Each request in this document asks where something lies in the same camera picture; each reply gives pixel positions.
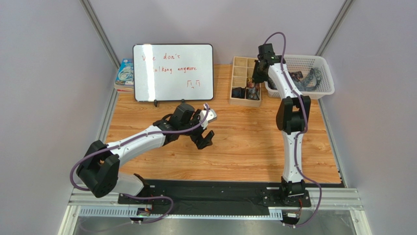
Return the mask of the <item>colourful patterned tie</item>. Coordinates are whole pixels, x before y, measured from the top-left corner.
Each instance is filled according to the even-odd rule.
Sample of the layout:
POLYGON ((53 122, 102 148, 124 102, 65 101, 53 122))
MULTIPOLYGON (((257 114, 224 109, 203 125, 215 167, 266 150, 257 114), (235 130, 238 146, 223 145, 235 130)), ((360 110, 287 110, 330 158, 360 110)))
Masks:
POLYGON ((255 83, 251 77, 247 77, 246 87, 248 89, 249 88, 250 89, 252 89, 252 88, 259 89, 260 88, 260 84, 259 83, 255 83))

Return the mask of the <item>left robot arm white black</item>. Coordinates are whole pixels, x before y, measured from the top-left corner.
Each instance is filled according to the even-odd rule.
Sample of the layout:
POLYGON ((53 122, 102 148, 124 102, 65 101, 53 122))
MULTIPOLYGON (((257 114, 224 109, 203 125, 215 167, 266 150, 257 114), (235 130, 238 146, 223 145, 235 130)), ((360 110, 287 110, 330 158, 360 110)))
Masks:
POLYGON ((153 122, 145 130, 120 141, 93 142, 85 156, 70 170, 71 184, 82 191, 91 192, 101 198, 111 192, 126 197, 147 198, 143 191, 149 187, 138 174, 125 174, 120 168, 150 150, 168 145, 180 136, 188 136, 201 150, 212 145, 214 132, 207 130, 211 122, 217 120, 217 113, 204 104, 203 109, 182 103, 174 112, 153 122))

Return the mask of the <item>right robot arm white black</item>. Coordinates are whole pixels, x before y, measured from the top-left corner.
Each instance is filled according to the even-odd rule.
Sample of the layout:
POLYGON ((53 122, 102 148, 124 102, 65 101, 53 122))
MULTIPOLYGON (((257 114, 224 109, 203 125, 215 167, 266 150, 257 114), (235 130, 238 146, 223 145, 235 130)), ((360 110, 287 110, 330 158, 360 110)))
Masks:
POLYGON ((301 143, 308 129, 311 100, 303 96, 296 87, 283 55, 276 55, 272 44, 262 44, 258 47, 253 79, 256 83, 271 79, 281 98, 276 125, 284 140, 285 165, 278 199, 283 205, 291 206, 298 203, 306 194, 301 169, 301 143))

